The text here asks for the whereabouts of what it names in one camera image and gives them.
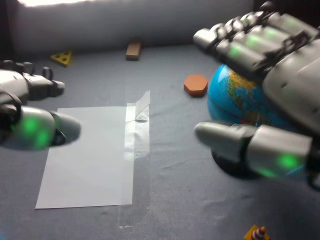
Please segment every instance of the robotic hand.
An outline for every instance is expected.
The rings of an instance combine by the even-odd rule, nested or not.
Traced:
[[[65,85],[52,80],[53,72],[44,67],[35,75],[29,62],[0,62],[0,146],[15,150],[41,150],[75,141],[80,123],[68,115],[23,106],[63,94]]]
[[[299,134],[265,125],[215,123],[199,123],[195,132],[218,155],[249,161],[261,174],[285,175],[301,165],[318,173],[320,31],[274,9],[266,2],[259,12],[199,30],[193,40],[206,53],[257,83],[270,104],[297,126]]]

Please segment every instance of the orange hexagon block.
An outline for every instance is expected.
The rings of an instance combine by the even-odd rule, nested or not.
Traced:
[[[184,90],[192,97],[203,97],[208,89],[208,80],[202,74],[189,75],[184,81]]]

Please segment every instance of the table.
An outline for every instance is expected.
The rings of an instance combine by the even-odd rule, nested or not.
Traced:
[[[3,240],[240,240],[253,224],[273,240],[320,239],[319,193],[304,182],[229,176],[195,138],[193,127],[210,116],[184,79],[210,79],[219,62],[193,45],[145,48],[136,62],[125,52],[76,53],[68,68],[29,59],[66,84],[63,96],[29,105],[125,106],[150,90],[150,152],[135,159],[133,204],[35,210],[48,150],[0,148]]]

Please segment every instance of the globe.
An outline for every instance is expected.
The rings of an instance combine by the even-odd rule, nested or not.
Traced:
[[[213,120],[231,124],[292,126],[266,104],[261,87],[221,65],[208,88],[208,109]]]

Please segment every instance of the striped cone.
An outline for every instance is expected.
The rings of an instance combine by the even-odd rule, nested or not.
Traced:
[[[251,239],[252,240],[264,240],[265,239],[265,234],[266,234],[266,227],[261,227],[257,230],[255,230],[252,233]]]

